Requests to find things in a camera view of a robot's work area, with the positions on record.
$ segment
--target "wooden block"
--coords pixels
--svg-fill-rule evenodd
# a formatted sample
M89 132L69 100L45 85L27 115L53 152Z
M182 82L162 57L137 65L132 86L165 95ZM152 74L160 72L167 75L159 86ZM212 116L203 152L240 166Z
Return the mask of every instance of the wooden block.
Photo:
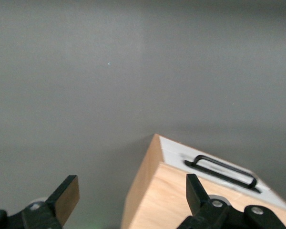
M165 163L160 136L154 135L127 195L122 229L176 229L191 211L186 201L188 172ZM286 226L286 209L253 198L199 177L206 192L227 198L244 211L247 205L262 205L276 213Z

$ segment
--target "screw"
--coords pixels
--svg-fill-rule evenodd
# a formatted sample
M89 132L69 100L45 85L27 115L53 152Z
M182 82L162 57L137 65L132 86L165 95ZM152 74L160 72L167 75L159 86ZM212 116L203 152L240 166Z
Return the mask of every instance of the screw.
M40 204L38 204L38 203L33 203L33 204L30 206L30 210L31 210L31 211L37 210L38 208L40 208Z
M214 207L217 207L217 208L221 208L223 206L222 202L218 201L218 200L214 200L212 202L213 206Z
M253 211L254 213L258 214L258 215L263 215L263 210L258 208L258 207L253 207L251 208L251 211Z

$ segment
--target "gray wall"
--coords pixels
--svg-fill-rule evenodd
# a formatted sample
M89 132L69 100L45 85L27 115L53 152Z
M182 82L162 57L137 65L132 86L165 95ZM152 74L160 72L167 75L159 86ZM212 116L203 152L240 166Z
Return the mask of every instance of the gray wall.
M286 199L286 1L0 1L0 208L77 174L66 228L117 229L154 133Z

